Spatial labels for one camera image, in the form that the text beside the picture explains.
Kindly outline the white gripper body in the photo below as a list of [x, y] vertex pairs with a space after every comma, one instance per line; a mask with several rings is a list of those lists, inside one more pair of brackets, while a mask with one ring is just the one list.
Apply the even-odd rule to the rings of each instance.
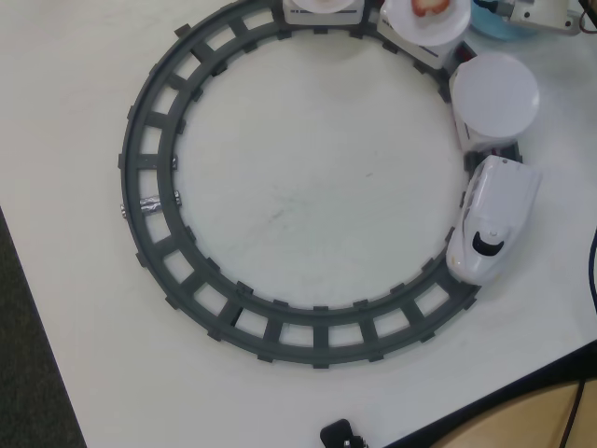
[[475, 5], [517, 26], [560, 35], [581, 33], [581, 14], [566, 0], [476, 1]]

